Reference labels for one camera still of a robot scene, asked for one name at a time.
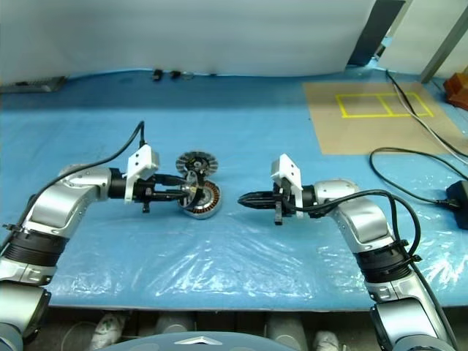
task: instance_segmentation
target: metal gear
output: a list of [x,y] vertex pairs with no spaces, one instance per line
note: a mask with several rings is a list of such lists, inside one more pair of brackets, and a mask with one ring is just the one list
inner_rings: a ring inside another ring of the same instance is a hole
[[221,207],[221,190],[215,183],[205,181],[203,195],[195,205],[191,206],[191,208],[184,208],[180,202],[179,205],[189,216],[196,219],[207,219],[213,216]]
[[212,154],[203,151],[190,151],[180,155],[175,162],[177,170],[184,176],[194,170],[197,173],[208,177],[218,169],[218,161]]
[[194,170],[189,170],[185,175],[185,184],[181,185],[181,190],[189,196],[180,199],[179,205],[186,209],[192,209],[203,196],[203,184],[205,181],[202,176]]

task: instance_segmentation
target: wire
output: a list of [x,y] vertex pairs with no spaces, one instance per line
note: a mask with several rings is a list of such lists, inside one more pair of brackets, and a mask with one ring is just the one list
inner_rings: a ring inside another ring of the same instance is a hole
[[[28,213],[29,211],[33,208],[34,204],[36,203],[37,199],[39,198],[39,196],[45,191],[47,190],[49,187],[51,187],[52,185],[54,185],[56,182],[74,174],[74,173],[77,173],[77,172],[80,172],[82,170],[86,170],[86,169],[89,169],[89,168],[92,168],[92,167],[96,167],[96,166],[99,166],[99,165],[103,165],[104,163],[108,163],[114,159],[116,159],[117,157],[119,157],[128,147],[129,145],[132,143],[132,141],[137,137],[138,135],[138,132],[140,132],[140,147],[143,146],[146,142],[145,142],[145,122],[144,121],[141,121],[135,128],[135,130],[133,131],[132,135],[130,135],[130,138],[125,142],[125,144],[117,151],[115,152],[114,154],[110,155],[109,157],[105,158],[105,159],[102,159],[100,161],[97,161],[97,162],[94,162],[94,163],[90,163],[90,164],[87,164],[87,165],[83,165],[83,166],[80,166],[80,167],[76,167],[76,168],[72,168],[71,170],[59,175],[58,177],[55,177],[53,180],[49,181],[46,185],[43,186],[43,188],[41,188],[41,190],[39,190],[32,198],[29,199],[28,201],[28,204],[26,205],[26,208],[24,209],[23,213],[21,214],[19,220],[18,220],[18,223],[17,225],[18,226],[21,226],[24,222],[24,220],[26,219],[26,217],[28,216]],[[4,248],[6,247],[6,245],[10,242],[10,239],[13,235],[13,231],[10,231],[9,235],[4,239],[4,241],[1,243],[1,246],[0,246],[0,253],[4,250]]]
[[60,351],[64,351],[65,341],[67,340],[67,338],[69,337],[69,335],[71,334],[71,332],[72,332],[76,327],[78,327],[79,325],[92,325],[93,327],[96,327],[96,326],[97,326],[96,323],[92,323],[92,322],[78,322],[78,323],[75,323],[74,325],[72,325],[72,326],[70,327],[70,329],[65,333],[64,338],[61,340],[61,343],[60,343]]
[[400,197],[397,197],[391,194],[390,192],[387,192],[386,190],[381,190],[381,189],[364,190],[362,192],[356,192],[355,194],[347,195],[347,196],[340,197],[335,200],[328,201],[321,205],[313,205],[309,207],[296,207],[290,204],[289,202],[287,202],[286,199],[283,200],[283,204],[286,208],[289,208],[290,210],[301,211],[301,212],[319,212],[319,211],[324,210],[326,211],[326,213],[328,213],[332,211],[340,203],[353,200],[358,197],[365,197],[369,195],[385,196],[388,198],[388,201],[390,202],[393,234],[395,235],[396,240],[401,240],[400,235],[399,235],[399,229],[398,229],[398,214],[396,212],[396,201],[401,203],[408,210],[413,220],[414,226],[415,226],[415,238],[414,238],[413,244],[411,245],[411,248],[408,251],[409,255],[413,256],[414,253],[416,252],[416,249],[418,248],[418,245],[420,243],[420,238],[421,238],[421,227],[420,227],[418,215],[411,208],[409,203],[407,203],[405,200],[401,199]]
[[412,107],[411,107],[411,110],[409,109],[409,107],[407,106],[407,104],[404,102],[403,98],[401,97],[401,92],[395,87],[395,85],[393,85],[393,87],[395,88],[395,91],[396,91],[396,95],[397,97],[399,98],[400,100],[400,103],[403,105],[403,107],[405,108],[406,111],[408,111],[408,113],[416,120],[419,122],[419,124],[421,126],[423,126],[423,128],[425,130],[427,130],[433,137],[434,139],[445,149],[449,152],[449,154],[452,154],[453,157],[455,157],[458,161],[460,161],[461,163],[463,163],[464,165],[468,165],[468,162],[464,159],[462,159],[459,155],[457,155],[456,152],[454,152],[450,147],[448,147],[447,145],[445,145],[444,142],[442,142],[442,140],[440,139],[440,136],[425,122],[423,121],[421,118],[419,118],[418,115],[416,115],[415,113],[412,112]]
[[426,281],[426,278],[424,277],[424,275],[421,273],[418,266],[414,262],[411,262],[410,265],[413,271],[419,277],[419,280],[421,280],[421,283],[423,283],[424,289],[426,289],[427,293],[429,294],[429,297],[432,300],[432,304],[434,304],[434,308],[437,314],[439,315],[439,318],[442,324],[444,325],[445,330],[447,331],[447,335],[448,335],[448,338],[450,339],[450,342],[452,343],[452,347],[456,351],[460,350],[458,347],[458,342],[456,341],[456,336],[455,336],[455,333],[453,332],[452,326],[448,322],[447,316],[445,315],[445,312],[442,309],[442,306],[437,300],[437,297],[434,294],[434,291],[432,291],[431,285],[429,285],[429,283]]
[[401,190],[402,192],[405,192],[409,196],[414,197],[415,199],[427,202],[427,203],[433,203],[435,205],[439,205],[441,203],[443,204],[445,202],[445,200],[428,199],[426,197],[422,197],[420,195],[414,194],[410,190],[405,189],[404,187],[398,185],[394,181],[391,181],[390,179],[385,177],[383,174],[381,174],[380,171],[377,170],[377,168],[375,167],[375,164],[374,164],[374,156],[375,156],[375,154],[378,154],[379,152],[404,152],[404,153],[408,153],[408,154],[417,154],[417,155],[421,155],[421,156],[431,157],[432,159],[435,159],[435,160],[443,163],[447,167],[449,167],[455,173],[459,174],[462,178],[468,180],[468,175],[463,174],[457,167],[453,166],[448,161],[445,161],[443,158],[435,156],[433,154],[428,154],[428,153],[422,152],[422,151],[409,150],[407,148],[394,148],[394,147],[376,148],[375,150],[373,150],[371,152],[371,154],[369,155],[369,165],[371,166],[371,169],[374,171],[375,174],[377,174],[377,176],[379,178],[381,178],[383,181],[389,183],[391,186],[396,187],[398,190]]
[[[433,137],[437,139],[438,142],[442,144],[442,146],[447,149],[452,155],[453,151],[457,153],[458,155],[468,157],[468,154],[463,153],[462,151],[458,150],[455,146],[450,144],[447,140],[445,140],[443,137],[441,137],[439,134],[437,134],[430,126],[428,126],[422,119],[419,118],[419,116],[416,114],[415,109],[411,105],[410,101],[408,100],[407,95],[404,93],[403,89],[401,89],[400,85],[396,82],[396,80],[390,75],[388,69],[385,71],[385,74],[387,75],[388,78],[392,81],[393,87],[396,90],[397,96],[400,100],[400,103],[403,105],[403,107],[409,112],[409,114],[416,119],[426,130],[428,130],[429,133],[432,134]],[[458,156],[456,157],[459,161],[461,161],[464,164],[467,164],[465,160],[460,159]]]

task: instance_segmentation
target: yellow tape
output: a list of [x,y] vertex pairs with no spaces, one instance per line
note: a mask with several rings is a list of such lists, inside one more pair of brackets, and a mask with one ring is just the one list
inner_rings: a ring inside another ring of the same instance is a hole
[[[407,96],[415,97],[416,100],[421,104],[423,109],[426,111],[425,113],[419,113],[418,116],[425,117],[431,116],[434,117],[434,114],[429,110],[427,105],[424,101],[417,95],[416,93],[409,92],[406,93]],[[341,111],[343,118],[377,118],[377,117],[410,117],[409,113],[394,113],[390,107],[390,105],[382,98],[382,97],[395,97],[396,93],[361,93],[361,94],[336,94],[335,99],[338,102],[339,109]],[[363,114],[363,115],[350,115],[346,111],[344,107],[344,103],[341,100],[342,97],[375,97],[377,98],[382,106],[385,108],[387,113],[371,113],[371,114]]]

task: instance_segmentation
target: power adapter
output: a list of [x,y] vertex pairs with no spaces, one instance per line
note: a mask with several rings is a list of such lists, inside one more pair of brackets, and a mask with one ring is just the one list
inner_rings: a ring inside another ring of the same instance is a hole
[[450,208],[455,215],[456,224],[461,229],[468,229],[468,181],[457,181],[446,192],[448,201],[457,202],[457,206]]

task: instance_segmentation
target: black connector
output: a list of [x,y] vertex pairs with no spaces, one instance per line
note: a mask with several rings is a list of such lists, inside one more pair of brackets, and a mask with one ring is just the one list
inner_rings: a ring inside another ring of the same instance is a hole
[[169,76],[170,76],[170,79],[176,80],[176,79],[179,79],[182,76],[182,72],[181,71],[170,71]]
[[457,181],[450,185],[446,192],[449,199],[446,201],[452,205],[445,207],[453,211],[459,228],[468,229],[468,181]]
[[164,71],[162,69],[155,69],[153,71],[153,80],[156,82],[159,82],[162,79],[162,76],[164,74]]

